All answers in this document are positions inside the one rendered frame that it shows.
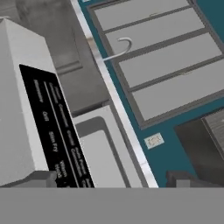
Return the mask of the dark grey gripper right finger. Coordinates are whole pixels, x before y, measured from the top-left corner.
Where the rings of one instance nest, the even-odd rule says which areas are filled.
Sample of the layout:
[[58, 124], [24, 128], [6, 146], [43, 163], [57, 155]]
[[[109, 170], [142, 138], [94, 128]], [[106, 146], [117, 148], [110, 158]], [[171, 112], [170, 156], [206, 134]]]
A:
[[166, 173], [166, 186], [172, 188], [221, 188], [220, 185], [195, 178], [187, 171], [168, 171]]

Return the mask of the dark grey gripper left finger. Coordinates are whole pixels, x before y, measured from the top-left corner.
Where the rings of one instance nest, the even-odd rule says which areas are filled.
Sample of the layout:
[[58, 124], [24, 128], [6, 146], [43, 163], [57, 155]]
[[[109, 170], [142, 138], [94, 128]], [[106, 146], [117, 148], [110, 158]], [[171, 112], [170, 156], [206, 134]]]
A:
[[55, 188], [57, 173], [55, 171], [34, 171], [26, 178], [0, 185], [0, 188]]

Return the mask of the grey sink basin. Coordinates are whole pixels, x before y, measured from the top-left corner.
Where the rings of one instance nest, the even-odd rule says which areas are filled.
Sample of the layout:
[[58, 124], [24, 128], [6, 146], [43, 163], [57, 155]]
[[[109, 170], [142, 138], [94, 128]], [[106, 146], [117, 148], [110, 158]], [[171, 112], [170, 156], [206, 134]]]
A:
[[147, 182], [110, 106], [73, 118], [97, 188], [142, 188]]

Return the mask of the white microwave oven, black panel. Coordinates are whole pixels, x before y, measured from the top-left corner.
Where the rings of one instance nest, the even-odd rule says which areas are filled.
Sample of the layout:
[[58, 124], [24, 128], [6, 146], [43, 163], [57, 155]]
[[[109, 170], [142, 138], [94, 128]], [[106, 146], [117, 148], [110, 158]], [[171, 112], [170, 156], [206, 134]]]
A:
[[0, 17], [0, 186], [35, 171], [95, 185], [46, 40]]

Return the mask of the grey framed window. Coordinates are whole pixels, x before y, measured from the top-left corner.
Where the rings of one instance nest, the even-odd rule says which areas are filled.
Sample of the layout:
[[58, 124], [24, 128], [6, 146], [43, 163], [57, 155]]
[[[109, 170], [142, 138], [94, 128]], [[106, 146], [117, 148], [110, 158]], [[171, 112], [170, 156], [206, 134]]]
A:
[[197, 0], [109, 0], [87, 9], [140, 129], [224, 96], [224, 42]]

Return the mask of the silver curved tap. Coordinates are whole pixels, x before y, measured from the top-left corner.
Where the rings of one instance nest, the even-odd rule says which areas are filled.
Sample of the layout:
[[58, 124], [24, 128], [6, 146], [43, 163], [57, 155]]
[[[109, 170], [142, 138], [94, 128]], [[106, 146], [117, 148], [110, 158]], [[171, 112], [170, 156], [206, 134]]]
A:
[[133, 45], [132, 39], [129, 38], [129, 37], [118, 38], [117, 41], [118, 42], [127, 42], [128, 45], [122, 52], [119, 52], [117, 54], [111, 55], [111, 56], [109, 56], [107, 58], [103, 58], [102, 59], [103, 62], [108, 61], [108, 60], [112, 60], [112, 59], [115, 59], [117, 57], [120, 57], [120, 56], [124, 55], [125, 53], [127, 53], [131, 49], [131, 47]]

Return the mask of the white wall socket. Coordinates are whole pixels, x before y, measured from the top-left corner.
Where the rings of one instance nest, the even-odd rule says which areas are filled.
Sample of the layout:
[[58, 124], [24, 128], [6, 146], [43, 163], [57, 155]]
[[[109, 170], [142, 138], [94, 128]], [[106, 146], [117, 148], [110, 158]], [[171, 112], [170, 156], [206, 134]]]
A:
[[147, 148], [150, 150], [154, 147], [157, 147], [163, 144], [165, 141], [160, 133], [154, 134], [152, 136], [148, 136], [144, 139], [144, 142]]

